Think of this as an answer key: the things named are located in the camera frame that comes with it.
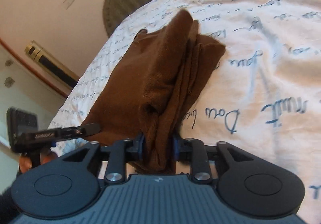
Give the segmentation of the left hand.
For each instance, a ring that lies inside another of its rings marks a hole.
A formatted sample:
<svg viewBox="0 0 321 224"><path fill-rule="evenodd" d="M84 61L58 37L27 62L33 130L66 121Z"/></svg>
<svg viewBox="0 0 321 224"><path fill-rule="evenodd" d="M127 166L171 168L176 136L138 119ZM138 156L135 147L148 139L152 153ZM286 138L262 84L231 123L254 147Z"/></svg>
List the left hand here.
<svg viewBox="0 0 321 224"><path fill-rule="evenodd" d="M49 148L40 152L21 154L18 159L18 173L26 173L29 170L57 159L58 155Z"/></svg>

